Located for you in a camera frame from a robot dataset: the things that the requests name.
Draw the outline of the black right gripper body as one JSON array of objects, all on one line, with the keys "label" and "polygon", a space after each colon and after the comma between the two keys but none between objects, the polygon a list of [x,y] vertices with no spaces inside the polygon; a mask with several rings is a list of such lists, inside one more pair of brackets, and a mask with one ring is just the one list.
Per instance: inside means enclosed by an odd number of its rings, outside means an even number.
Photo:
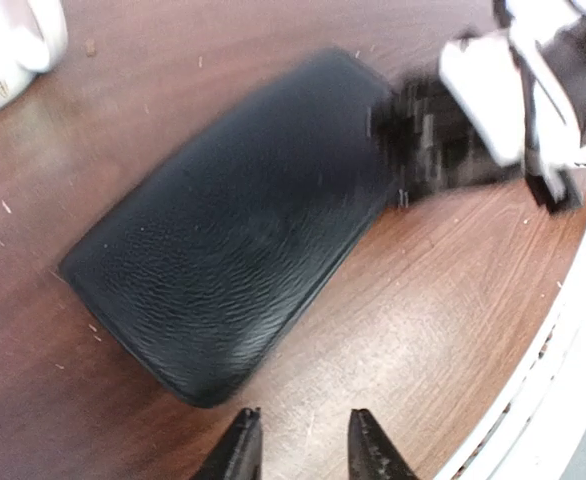
[{"label": "black right gripper body", "polygon": [[406,77],[376,102],[370,137],[395,179],[395,206],[522,176],[518,163],[494,162],[471,121],[432,75]]}]

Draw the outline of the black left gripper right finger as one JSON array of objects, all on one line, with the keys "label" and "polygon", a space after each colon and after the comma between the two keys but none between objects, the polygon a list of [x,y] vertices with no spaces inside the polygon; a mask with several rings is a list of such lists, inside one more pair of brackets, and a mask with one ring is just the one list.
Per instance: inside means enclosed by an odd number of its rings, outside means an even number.
[{"label": "black left gripper right finger", "polygon": [[351,411],[347,446],[350,479],[417,479],[417,475],[368,409]]}]

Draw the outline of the black zippered tool case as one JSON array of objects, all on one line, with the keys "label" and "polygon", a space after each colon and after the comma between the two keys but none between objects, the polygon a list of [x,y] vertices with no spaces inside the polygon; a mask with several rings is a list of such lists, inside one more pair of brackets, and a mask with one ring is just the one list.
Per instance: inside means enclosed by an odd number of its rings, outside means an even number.
[{"label": "black zippered tool case", "polygon": [[257,370],[385,209],[368,138],[388,82],[324,50],[167,158],[60,264],[97,321],[184,402]]}]

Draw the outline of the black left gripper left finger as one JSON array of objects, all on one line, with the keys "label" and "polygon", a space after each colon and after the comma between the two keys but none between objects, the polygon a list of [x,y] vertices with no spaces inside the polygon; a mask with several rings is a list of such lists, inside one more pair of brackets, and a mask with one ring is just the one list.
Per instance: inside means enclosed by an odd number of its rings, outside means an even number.
[{"label": "black left gripper left finger", "polygon": [[192,480],[260,480],[262,457],[261,411],[243,408],[192,475]]}]

